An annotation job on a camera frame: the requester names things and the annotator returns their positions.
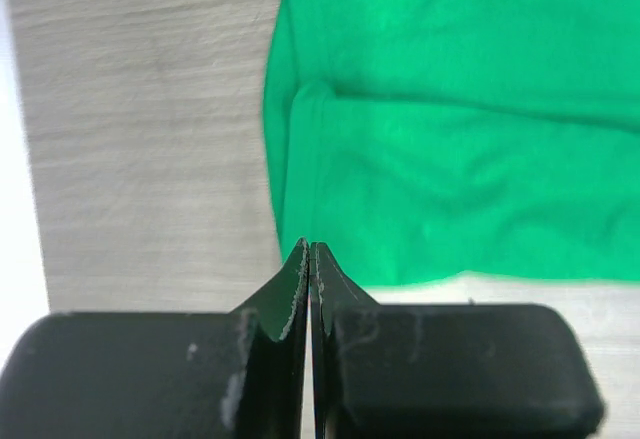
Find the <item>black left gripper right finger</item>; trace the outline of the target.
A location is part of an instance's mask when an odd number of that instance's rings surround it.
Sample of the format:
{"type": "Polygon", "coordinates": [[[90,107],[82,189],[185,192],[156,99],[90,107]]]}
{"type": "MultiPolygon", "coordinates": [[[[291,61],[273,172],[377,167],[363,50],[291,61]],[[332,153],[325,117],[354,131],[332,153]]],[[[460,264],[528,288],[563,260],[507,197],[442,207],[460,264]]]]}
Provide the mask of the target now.
{"type": "Polygon", "coordinates": [[[545,305],[381,304],[315,243],[310,309],[319,438],[586,438],[604,418],[545,305]]]}

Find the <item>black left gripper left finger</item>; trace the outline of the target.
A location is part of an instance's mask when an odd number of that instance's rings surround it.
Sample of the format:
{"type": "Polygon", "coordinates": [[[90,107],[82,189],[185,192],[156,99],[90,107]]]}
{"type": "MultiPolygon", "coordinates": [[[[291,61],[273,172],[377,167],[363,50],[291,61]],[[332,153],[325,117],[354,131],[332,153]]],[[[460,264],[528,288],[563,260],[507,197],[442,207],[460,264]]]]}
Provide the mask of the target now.
{"type": "Polygon", "coordinates": [[[310,248],[226,312],[69,312],[1,375],[5,438],[296,438],[310,248]]]}

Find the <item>green t shirt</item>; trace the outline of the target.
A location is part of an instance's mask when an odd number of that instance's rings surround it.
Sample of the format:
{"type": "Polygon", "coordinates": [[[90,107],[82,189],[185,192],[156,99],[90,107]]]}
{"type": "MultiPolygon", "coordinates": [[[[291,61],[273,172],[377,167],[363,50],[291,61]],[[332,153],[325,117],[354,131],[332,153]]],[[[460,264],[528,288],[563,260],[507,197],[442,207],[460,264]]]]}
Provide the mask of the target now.
{"type": "Polygon", "coordinates": [[[639,0],[281,0],[263,121],[283,254],[639,278],[639,0]]]}

